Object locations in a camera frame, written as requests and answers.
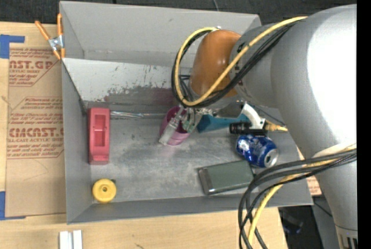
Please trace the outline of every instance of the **smartphone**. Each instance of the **smartphone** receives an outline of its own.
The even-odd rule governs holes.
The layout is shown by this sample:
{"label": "smartphone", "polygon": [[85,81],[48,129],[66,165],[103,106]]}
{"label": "smartphone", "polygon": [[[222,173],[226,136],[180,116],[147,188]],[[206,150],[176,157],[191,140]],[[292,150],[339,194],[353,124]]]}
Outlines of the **smartphone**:
{"label": "smartphone", "polygon": [[202,167],[198,169],[198,174],[206,195],[247,187],[254,179],[247,160]]}

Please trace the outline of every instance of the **cardboard box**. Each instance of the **cardboard box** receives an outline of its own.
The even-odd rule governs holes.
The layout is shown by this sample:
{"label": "cardboard box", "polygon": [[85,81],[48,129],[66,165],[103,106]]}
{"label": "cardboard box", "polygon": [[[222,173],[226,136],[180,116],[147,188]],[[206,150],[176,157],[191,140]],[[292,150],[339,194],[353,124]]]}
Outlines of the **cardboard box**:
{"label": "cardboard box", "polygon": [[[226,130],[193,133],[177,147],[158,143],[166,110],[174,104],[170,74],[184,40],[202,27],[243,34],[260,26],[258,15],[185,9],[60,2],[66,58],[62,65],[67,222],[235,210],[242,190],[206,197],[197,168],[241,159]],[[184,58],[192,67],[197,44]],[[110,163],[88,163],[86,110],[109,108]],[[272,134],[279,162],[299,159],[289,134]],[[113,179],[108,204],[92,197],[92,185]],[[272,206],[311,204],[305,181],[284,186]]]}
{"label": "cardboard box", "polygon": [[[45,28],[56,35],[55,25]],[[9,93],[2,99],[9,108],[6,152],[1,152],[6,153],[5,216],[63,213],[61,62],[35,24],[1,23],[0,34],[25,37],[24,43],[10,44],[4,67],[9,72]]]}

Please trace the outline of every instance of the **metal bracket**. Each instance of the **metal bracket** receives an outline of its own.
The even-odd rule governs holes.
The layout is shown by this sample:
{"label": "metal bracket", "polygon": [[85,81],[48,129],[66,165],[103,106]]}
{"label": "metal bracket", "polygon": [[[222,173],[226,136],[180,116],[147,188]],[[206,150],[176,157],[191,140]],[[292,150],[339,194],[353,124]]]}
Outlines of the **metal bracket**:
{"label": "metal bracket", "polygon": [[58,37],[48,39],[48,42],[55,51],[58,50],[57,46],[64,48],[64,35],[59,35]]}

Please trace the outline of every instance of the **cardboard sheet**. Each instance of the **cardboard sheet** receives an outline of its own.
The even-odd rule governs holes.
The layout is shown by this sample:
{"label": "cardboard sheet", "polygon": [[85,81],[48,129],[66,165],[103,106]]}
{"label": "cardboard sheet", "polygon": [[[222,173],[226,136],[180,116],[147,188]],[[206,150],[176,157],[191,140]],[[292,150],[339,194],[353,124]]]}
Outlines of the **cardboard sheet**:
{"label": "cardboard sheet", "polygon": [[26,38],[10,45],[5,216],[63,213],[61,63],[34,24],[0,23],[0,33]]}

